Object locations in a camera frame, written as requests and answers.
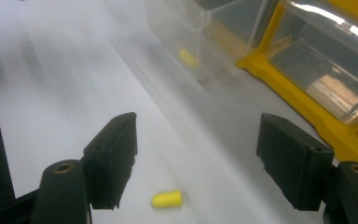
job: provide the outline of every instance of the plastic storage bin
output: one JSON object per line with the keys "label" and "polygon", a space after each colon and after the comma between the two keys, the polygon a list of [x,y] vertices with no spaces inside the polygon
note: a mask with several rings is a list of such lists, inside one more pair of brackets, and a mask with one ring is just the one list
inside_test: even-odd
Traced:
{"label": "plastic storage bin", "polygon": [[282,0],[260,48],[237,65],[309,120],[341,161],[358,161],[358,1]]}
{"label": "plastic storage bin", "polygon": [[269,61],[337,119],[358,120],[358,24],[316,1],[285,7]]}
{"label": "plastic storage bin", "polygon": [[197,79],[256,49],[278,1],[145,0],[150,28]]}

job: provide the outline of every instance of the table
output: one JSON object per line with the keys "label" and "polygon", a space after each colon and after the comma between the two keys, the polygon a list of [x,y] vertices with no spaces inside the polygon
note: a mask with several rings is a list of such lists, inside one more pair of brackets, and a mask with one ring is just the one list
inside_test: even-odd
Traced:
{"label": "table", "polygon": [[[260,113],[314,134],[307,122],[244,72],[188,77],[148,30],[142,0],[0,0],[0,124],[16,196],[134,111],[132,177],[120,209],[93,211],[94,223],[322,223],[291,207],[255,155]],[[170,189],[184,205],[153,209]]]}

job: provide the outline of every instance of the transparent drawer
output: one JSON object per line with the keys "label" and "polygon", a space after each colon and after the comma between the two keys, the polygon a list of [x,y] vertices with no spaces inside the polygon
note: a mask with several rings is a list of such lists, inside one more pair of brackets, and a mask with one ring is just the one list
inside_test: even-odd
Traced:
{"label": "transparent drawer", "polygon": [[358,23],[322,1],[282,1],[268,59],[345,123],[358,121]]}
{"label": "transparent drawer", "polygon": [[145,0],[150,28],[197,79],[258,47],[278,1]]}

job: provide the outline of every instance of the yellow foam earplug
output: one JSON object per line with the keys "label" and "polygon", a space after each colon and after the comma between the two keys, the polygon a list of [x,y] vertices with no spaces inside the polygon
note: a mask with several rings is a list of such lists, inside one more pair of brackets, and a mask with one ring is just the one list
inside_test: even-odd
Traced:
{"label": "yellow foam earplug", "polygon": [[180,49],[178,57],[188,67],[195,68],[199,65],[199,60],[188,49]]}
{"label": "yellow foam earplug", "polygon": [[152,205],[156,208],[179,207],[182,205],[182,192],[174,190],[156,194],[152,199]]}

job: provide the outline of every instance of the yellow plastic bin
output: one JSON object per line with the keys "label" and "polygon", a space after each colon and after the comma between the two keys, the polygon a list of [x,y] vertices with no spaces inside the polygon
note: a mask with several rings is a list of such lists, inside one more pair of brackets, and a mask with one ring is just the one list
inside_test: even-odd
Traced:
{"label": "yellow plastic bin", "polygon": [[340,161],[358,161],[357,0],[282,0],[258,50],[237,66],[304,116]]}

